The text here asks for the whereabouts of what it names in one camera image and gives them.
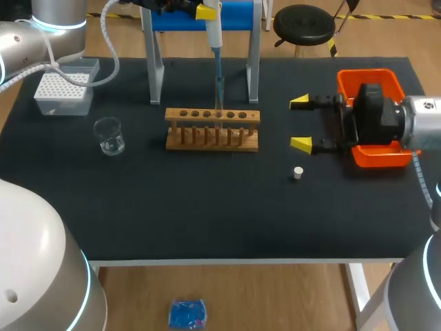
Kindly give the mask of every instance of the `white stand frame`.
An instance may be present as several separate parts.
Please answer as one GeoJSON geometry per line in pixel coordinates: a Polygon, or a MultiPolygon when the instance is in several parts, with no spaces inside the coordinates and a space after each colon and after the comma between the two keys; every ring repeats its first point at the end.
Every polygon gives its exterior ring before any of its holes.
{"type": "MultiPolygon", "coordinates": [[[[249,103],[258,103],[259,68],[260,68],[260,31],[262,22],[262,0],[253,1],[253,30],[249,37],[247,62],[247,82],[249,103]]],[[[149,72],[150,103],[161,102],[161,90],[164,79],[164,65],[161,58],[156,32],[153,31],[152,13],[142,8],[142,21],[147,53],[147,69],[149,72]]]]}
{"type": "Polygon", "coordinates": [[[273,20],[273,2],[274,0],[262,0],[263,16],[267,22],[265,26],[266,31],[271,30],[271,22],[273,20]]]}

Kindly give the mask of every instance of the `black stool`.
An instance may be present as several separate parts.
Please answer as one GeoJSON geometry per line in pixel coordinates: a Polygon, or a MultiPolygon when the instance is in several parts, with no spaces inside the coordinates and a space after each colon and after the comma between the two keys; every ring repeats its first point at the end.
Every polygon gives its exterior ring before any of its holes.
{"type": "Polygon", "coordinates": [[[309,5],[292,5],[280,10],[274,17],[274,32],[280,37],[275,46],[285,41],[296,45],[295,57],[300,54],[300,46],[317,46],[328,42],[342,30],[349,15],[360,0],[343,0],[337,13],[332,17],[323,9],[309,5]],[[336,32],[335,19],[347,2],[349,11],[336,32]]]}

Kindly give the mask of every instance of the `test tube rack hole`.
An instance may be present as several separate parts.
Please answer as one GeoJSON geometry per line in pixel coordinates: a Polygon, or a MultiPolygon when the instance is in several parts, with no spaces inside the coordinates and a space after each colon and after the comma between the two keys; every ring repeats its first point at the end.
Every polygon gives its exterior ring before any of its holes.
{"type": "Polygon", "coordinates": [[[167,108],[165,120],[172,124],[167,135],[168,150],[258,152],[256,126],[260,123],[260,112],[257,110],[219,112],[210,109],[167,108]],[[205,122],[207,125],[196,127],[193,125],[196,122],[205,122]],[[213,123],[214,128],[210,128],[208,125],[213,123]],[[224,128],[219,128],[217,123],[222,123],[224,128]],[[240,128],[229,127],[231,123],[240,128]]]}

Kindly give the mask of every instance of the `table leg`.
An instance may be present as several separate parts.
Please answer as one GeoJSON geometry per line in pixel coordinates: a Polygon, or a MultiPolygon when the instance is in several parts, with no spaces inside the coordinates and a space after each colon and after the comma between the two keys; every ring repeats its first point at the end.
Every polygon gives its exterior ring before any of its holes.
{"type": "Polygon", "coordinates": [[[356,325],[358,331],[374,331],[381,321],[386,319],[384,304],[384,288],[389,281],[389,276],[381,283],[364,309],[357,315],[356,325]]]}
{"type": "Polygon", "coordinates": [[[345,264],[353,306],[358,315],[371,298],[361,263],[345,264]]]}

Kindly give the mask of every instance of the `black table mat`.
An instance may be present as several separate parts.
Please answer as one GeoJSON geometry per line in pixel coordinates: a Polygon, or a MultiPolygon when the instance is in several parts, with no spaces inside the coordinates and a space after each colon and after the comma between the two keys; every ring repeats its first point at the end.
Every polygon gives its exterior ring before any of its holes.
{"type": "MultiPolygon", "coordinates": [[[[165,151],[166,107],[214,107],[211,59],[166,59],[160,106],[149,103],[145,60],[122,59],[86,117],[42,116],[35,74],[1,133],[0,177],[51,203],[91,260],[402,258],[431,233],[412,165],[364,171],[289,147],[327,131],[322,112],[290,111],[289,100],[335,93],[337,72],[351,68],[390,68],[407,94],[423,93],[408,59],[262,59],[260,102],[249,105],[245,61],[225,59],[225,109],[261,111],[258,153],[165,151]],[[118,157],[94,138],[104,116],[122,122],[118,157]],[[305,173],[294,183],[296,166],[305,173]]],[[[101,59],[98,79],[112,70],[101,59]]],[[[441,156],[421,162],[433,187],[441,156]]]]}

